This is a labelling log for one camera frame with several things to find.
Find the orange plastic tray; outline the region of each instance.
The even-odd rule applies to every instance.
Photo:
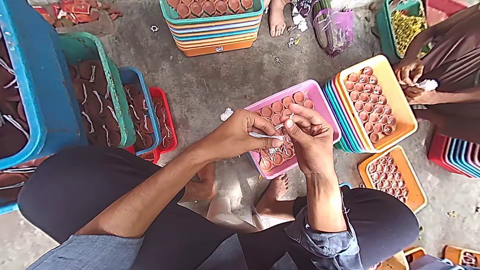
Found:
[[[217,26],[217,25],[229,25],[229,24],[237,24],[237,23],[245,23],[245,22],[251,22],[251,21],[256,21],[262,17],[262,14],[256,16],[256,17],[249,17],[249,18],[243,18],[243,19],[236,19],[236,20],[227,20],[227,21],[219,21],[219,22],[211,22],[211,23],[203,23],[203,24],[194,24],[194,25],[173,25],[169,23],[167,20],[167,24],[175,29],[192,29],[192,28],[201,28],[201,27],[208,27],[208,26]]]
[[[216,37],[216,38],[209,38],[209,39],[204,39],[204,40],[193,40],[193,41],[178,41],[175,38],[173,40],[177,44],[177,46],[191,46],[194,45],[194,47],[203,47],[203,46],[210,46],[210,45],[218,45],[226,42],[232,42],[235,39],[250,39],[257,37],[258,32],[254,33],[248,33],[248,34],[241,34],[241,35],[235,35],[235,36],[229,36],[229,37]]]
[[[203,35],[222,34],[222,33],[236,32],[236,31],[252,30],[252,29],[255,29],[259,26],[260,26],[260,23],[257,23],[256,25],[239,27],[239,28],[207,31],[207,32],[200,32],[200,33],[188,33],[188,34],[176,34],[176,33],[172,32],[172,34],[174,34],[178,37],[196,37],[196,36],[203,36]]]
[[[361,121],[359,122],[360,118],[358,116],[357,111],[353,107],[353,103],[351,102],[350,98],[347,98],[347,96],[349,95],[346,94],[345,90],[341,89],[340,82],[338,81],[338,75],[335,77],[334,83],[337,88],[337,91],[339,92],[338,96],[342,99],[342,103],[345,106],[345,111],[350,117],[353,128],[355,128],[363,147],[365,147],[365,150],[368,153],[380,153],[381,151],[378,151],[373,148],[373,145],[370,139],[368,138],[368,135],[365,136],[367,132],[365,131],[365,128],[361,124]]]
[[[413,134],[417,130],[418,124],[390,63],[383,55],[377,55],[340,72],[339,84],[342,86],[342,90],[346,91],[344,82],[349,74],[358,73],[367,66],[373,68],[373,72],[378,78],[378,84],[382,86],[383,94],[386,96],[388,104],[392,107],[393,115],[396,117],[397,122],[396,129],[391,135],[381,138],[374,144],[368,139],[368,146],[381,152]],[[349,95],[347,95],[347,100],[351,106],[350,109],[353,109],[355,117],[359,120],[360,118],[353,107],[353,102]],[[368,138],[363,125],[361,126],[361,131],[363,133],[362,136]]]
[[[370,166],[370,164],[374,163],[388,153],[390,153],[392,158],[394,158],[395,164],[398,166],[398,171],[402,174],[403,181],[405,181],[405,185],[408,188],[409,195],[406,205],[414,213],[417,213],[427,205],[427,196],[420,185],[417,175],[413,171],[412,164],[410,164],[410,161],[408,160],[407,155],[401,146],[394,146],[387,151],[375,154],[367,158],[364,162],[360,163],[359,173],[362,177],[363,183],[367,188],[375,189],[373,187],[372,178],[367,172],[367,168]]]
[[[180,49],[180,50],[182,50],[186,56],[197,56],[197,55],[217,53],[217,52],[223,52],[223,51],[229,51],[229,50],[235,50],[235,49],[250,48],[256,39],[257,38],[255,37],[251,40],[234,42],[234,43],[229,43],[229,44],[220,45],[220,46],[213,45],[213,46],[207,46],[202,48]]]
[[[453,263],[460,265],[462,262],[462,256],[465,252],[473,253],[478,261],[480,261],[480,252],[454,245],[448,245],[445,247],[445,259],[449,259]]]

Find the plastic bag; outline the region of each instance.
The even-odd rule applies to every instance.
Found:
[[[320,47],[335,57],[353,41],[353,11],[321,10],[313,20],[313,27]]]

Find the rolled sleeve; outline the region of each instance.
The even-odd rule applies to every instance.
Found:
[[[127,270],[130,269],[143,238],[111,235],[72,235],[50,250],[27,270]]]
[[[285,228],[287,235],[317,256],[312,262],[319,269],[361,270],[360,248],[355,231],[344,213],[348,230],[325,233],[312,229],[308,224],[307,207],[298,213],[295,221]]]

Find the forearm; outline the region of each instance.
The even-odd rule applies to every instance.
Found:
[[[334,172],[306,175],[308,222],[317,231],[347,230],[343,216],[342,194]]]
[[[141,237],[163,208],[208,162],[201,142],[193,144],[113,202],[76,234]]]

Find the pink plastic tray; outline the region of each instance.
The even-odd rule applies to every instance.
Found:
[[[296,92],[301,91],[305,94],[306,98],[313,101],[313,108],[320,113],[320,115],[332,126],[334,133],[333,133],[333,143],[336,143],[340,140],[342,134],[340,133],[340,127],[338,126],[337,122],[335,121],[335,117],[333,116],[332,110],[325,99],[324,94],[322,93],[322,89],[320,85],[314,80],[307,80],[303,83],[297,84],[285,90],[282,90],[276,94],[273,94],[267,98],[264,98],[248,107],[246,110],[249,111],[257,111],[263,108],[266,105],[270,105],[275,101],[280,101],[286,96],[291,96]],[[298,165],[297,157],[294,157],[290,160],[283,162],[280,166],[275,166],[268,172],[262,171],[260,169],[260,154],[257,152],[250,151],[250,156],[255,161],[253,165],[256,167],[257,171],[266,178],[266,179],[274,179],[275,177],[281,175],[283,172],[286,172],[290,169],[293,169]]]

